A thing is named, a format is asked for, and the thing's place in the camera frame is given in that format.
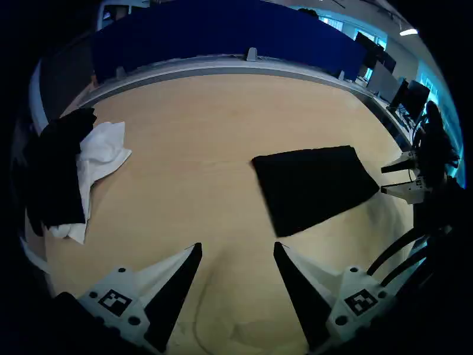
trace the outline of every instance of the ceiling light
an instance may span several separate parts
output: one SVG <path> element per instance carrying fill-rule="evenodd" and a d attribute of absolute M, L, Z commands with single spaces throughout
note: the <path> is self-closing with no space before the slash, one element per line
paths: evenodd
<path fill-rule="evenodd" d="M 401 36 L 407 36 L 408 34 L 417 34 L 417 30 L 415 28 L 411 28 L 410 30 L 402 31 L 399 34 Z"/>

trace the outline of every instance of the computer monitor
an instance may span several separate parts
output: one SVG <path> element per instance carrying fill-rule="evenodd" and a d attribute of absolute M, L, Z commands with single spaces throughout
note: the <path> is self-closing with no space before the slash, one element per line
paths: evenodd
<path fill-rule="evenodd" d="M 411 80 L 407 87 L 407 95 L 402 100 L 403 106 L 409 113 L 410 119 L 417 123 L 424 111 L 424 106 L 430 94 L 430 89 L 415 80 Z"/>
<path fill-rule="evenodd" d="M 381 56 L 382 60 L 380 62 L 385 66 L 387 70 L 392 74 L 394 71 L 394 67 L 396 66 L 396 61 L 386 52 L 383 52 Z"/>
<path fill-rule="evenodd" d="M 368 37 L 366 37 L 360 32 L 358 32 L 355 41 L 357 43 L 360 43 L 367 51 L 365 59 L 363 60 L 363 65 L 367 68 L 374 69 L 376 61 L 378 61 L 382 56 L 382 53 L 384 51 L 383 47 L 374 43 L 372 40 L 370 40 Z"/>
<path fill-rule="evenodd" d="M 399 105 L 403 102 L 404 97 L 407 95 L 407 87 L 409 83 L 405 79 L 400 79 L 401 85 L 399 86 L 391 104 L 388 106 L 388 110 L 395 112 Z"/>

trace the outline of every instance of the white towel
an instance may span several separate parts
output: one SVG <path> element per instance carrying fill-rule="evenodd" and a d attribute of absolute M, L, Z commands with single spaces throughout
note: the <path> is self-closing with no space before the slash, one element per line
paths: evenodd
<path fill-rule="evenodd" d="M 104 122 L 95 127 L 80 143 L 77 177 L 86 222 L 52 226 L 50 231 L 56 238 L 69 236 L 84 244 L 87 220 L 90 218 L 90 187 L 97 180 L 113 173 L 129 157 L 131 150 L 123 148 L 124 140 L 124 122 Z"/>

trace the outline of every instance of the office desk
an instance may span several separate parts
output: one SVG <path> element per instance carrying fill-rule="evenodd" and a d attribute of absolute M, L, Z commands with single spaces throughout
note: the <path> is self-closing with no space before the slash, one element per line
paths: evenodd
<path fill-rule="evenodd" d="M 203 259 L 169 353 L 302 353 L 306 342 L 273 259 L 276 237 L 250 160 L 349 144 L 379 185 L 404 181 L 405 172 L 380 173 L 400 149 L 379 120 L 349 92 L 264 75 L 154 83 L 95 108 L 97 124 L 126 122 L 133 153 L 93 188 L 85 245 L 47 235 L 55 291 L 79 296 L 117 265 L 139 270 L 200 241 Z M 332 268 L 367 268 L 411 226 L 411 207 L 377 193 L 280 241 Z"/>

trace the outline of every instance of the blue partition panel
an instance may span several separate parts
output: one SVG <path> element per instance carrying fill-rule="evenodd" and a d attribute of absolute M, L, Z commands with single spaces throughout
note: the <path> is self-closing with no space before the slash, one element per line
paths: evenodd
<path fill-rule="evenodd" d="M 154 62 L 210 54 L 245 54 L 308 64 L 355 80 L 365 49 L 315 17 L 260 0 L 175 0 L 131 14 L 97 32 L 97 80 Z"/>

